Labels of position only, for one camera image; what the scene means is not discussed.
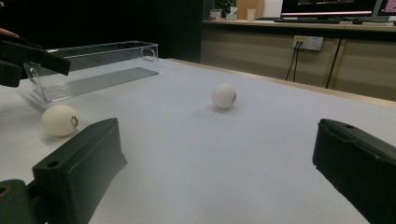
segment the power cord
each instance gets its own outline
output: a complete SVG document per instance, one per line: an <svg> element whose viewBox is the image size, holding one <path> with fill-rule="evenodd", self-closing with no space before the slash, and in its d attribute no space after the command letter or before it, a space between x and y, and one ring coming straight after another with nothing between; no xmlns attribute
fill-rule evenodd
<svg viewBox="0 0 396 224"><path fill-rule="evenodd" d="M294 63L294 56L297 54L297 57L296 57L296 64L294 65L294 74L293 74L293 82L295 81L296 70L297 70L298 51L299 51L300 46L301 46L302 44L303 44L303 42L297 41L297 42L296 42L296 45L294 46L293 57L291 58L291 64L290 64L290 67L289 67L288 75L286 76L285 80L288 80L288 78L289 78L290 70L291 70L291 67L293 66L293 63Z"/></svg>

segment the ping pong ball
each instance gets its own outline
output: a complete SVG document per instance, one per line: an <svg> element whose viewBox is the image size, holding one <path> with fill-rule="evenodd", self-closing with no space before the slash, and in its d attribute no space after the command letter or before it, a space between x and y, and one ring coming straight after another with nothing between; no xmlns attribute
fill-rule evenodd
<svg viewBox="0 0 396 224"><path fill-rule="evenodd" d="M220 84L212 91L212 101L216 107L228 109L236 99L235 88L229 84Z"/></svg>
<svg viewBox="0 0 396 224"><path fill-rule="evenodd" d="M77 111L69 105L53 105L44 111L41 124L47 133L54 136L66 136L78 126Z"/></svg>

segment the keyboard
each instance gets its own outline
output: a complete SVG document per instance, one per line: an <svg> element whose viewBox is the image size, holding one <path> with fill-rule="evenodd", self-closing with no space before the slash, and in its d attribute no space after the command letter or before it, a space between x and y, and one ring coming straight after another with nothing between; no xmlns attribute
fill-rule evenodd
<svg viewBox="0 0 396 224"><path fill-rule="evenodd" d="M319 19L276 19L274 22L290 22L290 23L325 23L325 24L338 24L341 20L319 20Z"/></svg>

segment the white table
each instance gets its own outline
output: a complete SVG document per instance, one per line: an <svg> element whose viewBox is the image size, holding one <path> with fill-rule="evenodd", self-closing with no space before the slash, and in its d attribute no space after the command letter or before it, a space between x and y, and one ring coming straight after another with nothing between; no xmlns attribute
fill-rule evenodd
<svg viewBox="0 0 396 224"><path fill-rule="evenodd" d="M0 180L29 183L31 168L70 138L44 132L51 105L29 82L0 87ZM229 110L211 102L220 83L236 88ZM91 223L367 223L312 163L318 122L349 123L396 146L396 104L326 92L160 60L158 76L61 101L80 114L79 130L120 123L129 163Z"/></svg>

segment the green plant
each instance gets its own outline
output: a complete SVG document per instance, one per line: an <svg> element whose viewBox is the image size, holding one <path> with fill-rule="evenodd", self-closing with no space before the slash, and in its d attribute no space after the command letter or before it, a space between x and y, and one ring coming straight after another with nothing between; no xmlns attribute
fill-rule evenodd
<svg viewBox="0 0 396 224"><path fill-rule="evenodd" d="M215 8L221 9L222 16L225 17L230 13L230 7L233 6L233 1L231 0L215 0Z"/></svg>

